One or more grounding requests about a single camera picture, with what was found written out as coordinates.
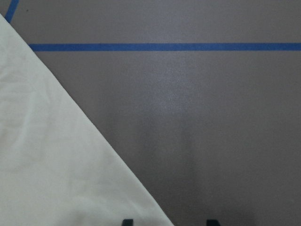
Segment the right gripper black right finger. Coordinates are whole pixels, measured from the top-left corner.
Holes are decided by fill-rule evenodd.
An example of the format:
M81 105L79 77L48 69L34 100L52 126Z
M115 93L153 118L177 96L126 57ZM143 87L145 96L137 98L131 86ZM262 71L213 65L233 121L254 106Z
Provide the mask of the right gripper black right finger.
M206 226L221 226L221 224L217 219L207 219Z

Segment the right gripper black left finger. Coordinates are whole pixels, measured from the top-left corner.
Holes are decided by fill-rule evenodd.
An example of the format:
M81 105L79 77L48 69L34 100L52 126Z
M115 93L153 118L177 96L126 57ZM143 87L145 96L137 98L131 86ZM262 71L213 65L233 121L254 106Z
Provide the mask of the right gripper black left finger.
M134 220L133 219L124 219L121 223L121 226L133 226Z

